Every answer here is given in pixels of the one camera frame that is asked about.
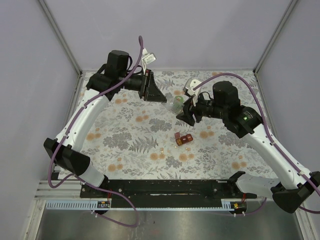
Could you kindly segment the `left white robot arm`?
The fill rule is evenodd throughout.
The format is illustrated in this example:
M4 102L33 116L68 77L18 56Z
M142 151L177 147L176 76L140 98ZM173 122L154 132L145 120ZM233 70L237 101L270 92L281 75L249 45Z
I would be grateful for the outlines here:
M93 166L90 157L81 153L84 141L98 115L121 89L136 91L147 102L166 103L154 73L147 68L155 60L153 53L143 49L137 64L129 70L131 56L125 51L112 50L107 62L90 77L82 102L66 126L55 139L47 138L43 144L51 164L92 185L91 192L98 198L107 195L108 178Z

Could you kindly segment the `clear small pill bottle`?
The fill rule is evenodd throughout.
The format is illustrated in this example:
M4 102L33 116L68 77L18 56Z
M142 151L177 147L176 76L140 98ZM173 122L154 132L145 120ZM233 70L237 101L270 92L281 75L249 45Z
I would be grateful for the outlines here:
M165 104L165 108L176 115L178 115L183 110L183 106L184 98L180 95L169 98L167 100L167 103Z

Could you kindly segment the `red pill organizer box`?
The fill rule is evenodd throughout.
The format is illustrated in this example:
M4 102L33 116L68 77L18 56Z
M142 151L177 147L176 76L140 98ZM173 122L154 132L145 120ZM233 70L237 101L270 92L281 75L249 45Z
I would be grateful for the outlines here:
M178 147L192 142L194 140L191 134L181 135L179 132L176 132L174 134L174 138Z

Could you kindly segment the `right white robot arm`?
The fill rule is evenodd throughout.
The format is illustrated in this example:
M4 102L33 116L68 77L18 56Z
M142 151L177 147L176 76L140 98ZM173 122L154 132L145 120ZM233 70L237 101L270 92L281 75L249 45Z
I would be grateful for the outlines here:
M291 154L276 140L270 139L268 126L253 108L241 104L238 90L229 81L219 81L212 87L213 97L206 100L196 87L200 81L187 81L183 90L188 100L177 119L190 126L203 117L222 120L224 126L239 139L253 148L271 167L276 178L252 176L238 171L229 178L228 194L239 198L254 194L273 201L287 213L294 213L320 185L320 173L311 172L293 159Z

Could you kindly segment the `green pill bottle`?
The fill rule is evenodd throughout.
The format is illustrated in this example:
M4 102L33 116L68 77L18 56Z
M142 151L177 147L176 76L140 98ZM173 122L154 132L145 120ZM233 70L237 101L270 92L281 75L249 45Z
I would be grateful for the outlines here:
M183 105L184 105L184 98L180 95L175 96L172 102L173 109L179 112L181 109L183 109Z

